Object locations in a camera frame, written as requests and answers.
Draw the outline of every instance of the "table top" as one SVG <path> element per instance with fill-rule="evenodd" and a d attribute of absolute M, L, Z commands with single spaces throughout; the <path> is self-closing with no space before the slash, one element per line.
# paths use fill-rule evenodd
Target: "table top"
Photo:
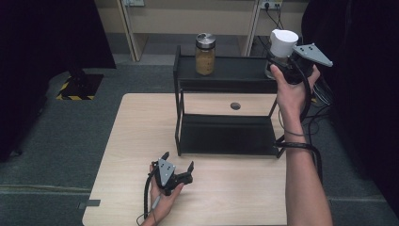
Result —
<path fill-rule="evenodd" d="M 184 96 L 186 112 L 267 115 L 276 95 L 198 94 Z M 230 103 L 241 104 L 232 110 Z M 275 156 L 177 155 L 174 133 L 176 103 L 172 93 L 126 94 L 120 104 L 99 168 L 85 225 L 136 225 L 143 214 L 144 185 L 150 163 L 165 152 L 175 173 L 194 161 L 194 181 L 186 185 L 160 225 L 286 225 L 285 154 Z M 272 117 L 276 137 L 282 135 L 278 111 Z"/>

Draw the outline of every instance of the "handheld controller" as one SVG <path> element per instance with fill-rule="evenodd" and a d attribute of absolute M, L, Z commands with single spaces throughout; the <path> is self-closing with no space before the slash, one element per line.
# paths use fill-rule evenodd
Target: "handheld controller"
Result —
<path fill-rule="evenodd" d="M 165 153 L 157 162 L 152 162 L 152 166 L 155 170 L 154 176 L 156 184 L 159 188 L 165 190 L 165 194 L 169 196 L 171 191 L 180 184 L 185 185 L 193 183 L 193 176 L 191 172 L 194 170 L 194 162 L 191 162 L 187 169 L 187 172 L 181 174 L 174 174 L 176 166 L 167 161 L 169 153 Z"/>
<path fill-rule="evenodd" d="M 276 59 L 270 51 L 267 53 L 267 70 L 270 71 L 270 65 L 276 65 L 284 74 L 284 78 L 289 84 L 296 85 L 302 82 L 302 73 L 304 73 L 306 77 L 311 76 L 314 62 L 332 67 L 332 61 L 330 61 L 314 44 L 294 46 L 293 48 L 294 51 L 288 56 L 287 63 Z"/>

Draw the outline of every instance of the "silver lid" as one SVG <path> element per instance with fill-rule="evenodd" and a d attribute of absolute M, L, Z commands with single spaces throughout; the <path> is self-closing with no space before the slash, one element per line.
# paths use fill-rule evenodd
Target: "silver lid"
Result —
<path fill-rule="evenodd" d="M 200 49 L 215 48 L 216 37 L 212 34 L 201 33 L 197 35 L 196 46 Z"/>

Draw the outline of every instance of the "metal bracket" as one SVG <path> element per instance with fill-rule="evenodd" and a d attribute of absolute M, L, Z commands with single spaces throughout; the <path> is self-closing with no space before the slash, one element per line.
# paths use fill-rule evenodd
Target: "metal bracket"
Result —
<path fill-rule="evenodd" d="M 161 175 L 162 186 L 166 185 L 170 176 L 173 175 L 176 167 L 162 158 L 158 159 L 159 174 Z"/>
<path fill-rule="evenodd" d="M 329 60 L 314 43 L 309 45 L 295 45 L 293 48 L 294 51 L 301 57 L 328 67 L 332 67 L 332 61 Z"/>

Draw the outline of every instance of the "shelf tier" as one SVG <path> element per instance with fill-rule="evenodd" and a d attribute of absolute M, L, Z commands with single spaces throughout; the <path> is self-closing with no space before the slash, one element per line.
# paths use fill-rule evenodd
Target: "shelf tier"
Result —
<path fill-rule="evenodd" d="M 267 116 L 182 116 L 181 153 L 277 155 L 275 140 Z"/>

